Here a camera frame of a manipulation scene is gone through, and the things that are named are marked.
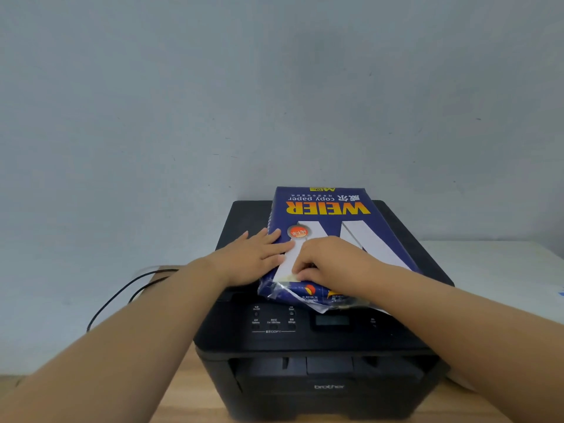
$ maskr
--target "copy paper package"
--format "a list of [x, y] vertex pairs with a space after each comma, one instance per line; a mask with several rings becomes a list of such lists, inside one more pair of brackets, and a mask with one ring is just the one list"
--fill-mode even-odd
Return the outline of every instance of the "copy paper package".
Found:
[[302, 245], [317, 237], [338, 236], [387, 264], [419, 272], [364, 188], [277, 187], [268, 232], [280, 228], [278, 242], [292, 240], [286, 260], [262, 277], [259, 295], [290, 305], [304, 303], [320, 313], [368, 306], [313, 282], [299, 282], [292, 267]]

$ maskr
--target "brother printer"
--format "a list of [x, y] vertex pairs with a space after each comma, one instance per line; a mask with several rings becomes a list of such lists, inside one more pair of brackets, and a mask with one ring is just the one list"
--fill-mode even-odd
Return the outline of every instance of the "brother printer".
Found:
[[[386, 204], [374, 203], [422, 273], [453, 285]], [[245, 230], [257, 233], [270, 209], [271, 201], [234, 202], [217, 248]], [[260, 297], [257, 283], [223, 291], [194, 343], [229, 414], [241, 421], [406, 419], [449, 370], [388, 314], [320, 314]]]

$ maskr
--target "person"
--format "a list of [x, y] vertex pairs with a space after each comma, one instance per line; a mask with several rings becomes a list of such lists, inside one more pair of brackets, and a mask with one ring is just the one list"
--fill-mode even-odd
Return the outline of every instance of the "person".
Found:
[[[279, 236], [244, 233], [151, 287], [4, 397], [0, 421], [148, 422], [220, 292], [284, 261], [293, 241], [274, 244]], [[338, 237], [307, 241], [293, 272], [379, 305], [513, 421], [564, 419], [564, 325], [390, 266]]]

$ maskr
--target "wall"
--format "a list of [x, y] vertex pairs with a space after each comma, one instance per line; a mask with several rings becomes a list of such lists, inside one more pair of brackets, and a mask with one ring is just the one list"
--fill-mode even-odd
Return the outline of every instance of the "wall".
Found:
[[418, 238], [564, 256], [563, 9], [0, 0], [0, 373], [277, 185], [366, 187]]

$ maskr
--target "person's right hand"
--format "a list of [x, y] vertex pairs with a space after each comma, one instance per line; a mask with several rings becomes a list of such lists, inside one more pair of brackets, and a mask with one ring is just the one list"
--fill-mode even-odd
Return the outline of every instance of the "person's right hand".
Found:
[[385, 264], [361, 248], [337, 236], [307, 240], [292, 272], [298, 280], [309, 280], [335, 292], [368, 299], [370, 282]]

